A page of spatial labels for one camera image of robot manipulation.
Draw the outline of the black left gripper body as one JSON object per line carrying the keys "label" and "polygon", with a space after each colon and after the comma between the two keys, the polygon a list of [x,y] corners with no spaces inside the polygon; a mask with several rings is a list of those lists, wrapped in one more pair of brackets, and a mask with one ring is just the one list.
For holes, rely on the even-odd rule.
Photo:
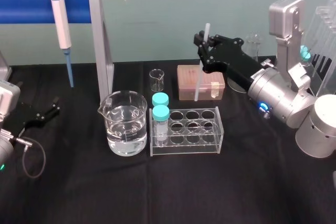
{"label": "black left gripper body", "polygon": [[21,102],[15,112],[15,133],[20,133],[30,127],[41,127],[41,113],[31,105]]}

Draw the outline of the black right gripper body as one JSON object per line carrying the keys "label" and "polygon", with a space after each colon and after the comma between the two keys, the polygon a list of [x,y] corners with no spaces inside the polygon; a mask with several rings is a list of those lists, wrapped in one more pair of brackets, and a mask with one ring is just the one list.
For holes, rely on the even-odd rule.
{"label": "black right gripper body", "polygon": [[213,39],[213,70],[226,74],[248,91],[254,82],[253,75],[263,70],[262,65],[242,51],[242,39],[220,35],[215,35]]}

